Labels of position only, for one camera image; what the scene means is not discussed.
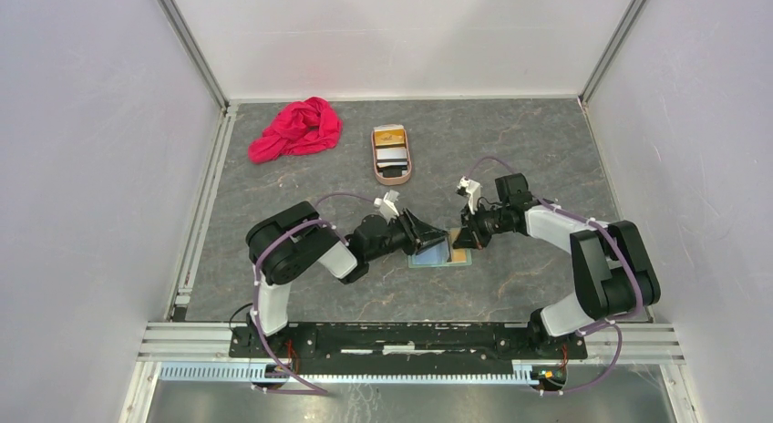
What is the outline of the green card holder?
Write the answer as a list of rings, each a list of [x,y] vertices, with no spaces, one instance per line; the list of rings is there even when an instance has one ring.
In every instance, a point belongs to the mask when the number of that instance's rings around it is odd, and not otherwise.
[[[454,267],[454,265],[448,265],[447,260],[449,256],[449,250],[448,250],[448,238],[446,241],[444,241],[441,244],[438,244],[434,247],[431,247],[427,251],[411,255],[407,258],[407,263],[409,268],[438,268],[438,267]],[[471,253],[469,252],[470,256],[470,264],[461,265],[461,266],[469,266],[472,264],[472,258]]]

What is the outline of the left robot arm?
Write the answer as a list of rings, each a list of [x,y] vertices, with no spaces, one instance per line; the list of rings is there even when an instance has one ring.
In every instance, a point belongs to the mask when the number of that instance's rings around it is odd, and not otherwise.
[[[373,199],[373,206],[376,212],[348,235],[322,219],[309,201],[258,222],[247,232],[254,287],[251,343],[263,356],[284,350],[291,284],[312,265],[320,264],[342,284],[351,284],[368,273],[375,259],[398,251],[408,256],[424,253],[448,238],[448,232],[421,221],[412,211],[400,210],[391,194]]]

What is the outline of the orange card with stripe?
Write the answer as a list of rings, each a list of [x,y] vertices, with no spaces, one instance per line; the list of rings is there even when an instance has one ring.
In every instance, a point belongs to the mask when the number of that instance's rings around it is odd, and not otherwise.
[[[448,265],[466,265],[470,264],[469,249],[456,248],[453,243],[458,239],[460,234],[460,228],[453,228],[449,230],[448,234],[448,250],[449,256],[447,260]]]

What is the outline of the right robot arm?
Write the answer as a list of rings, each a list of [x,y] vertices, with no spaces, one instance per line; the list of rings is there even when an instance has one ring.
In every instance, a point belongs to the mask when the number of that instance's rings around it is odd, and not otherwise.
[[[552,356],[564,337],[588,335],[660,300],[660,284],[633,222],[599,222],[566,211],[533,195],[521,173],[499,177],[495,186],[499,199],[489,203],[478,182],[459,180],[457,193],[467,203],[454,248],[481,250],[495,235],[517,232],[571,256],[572,291],[530,317],[526,343],[534,355]]]

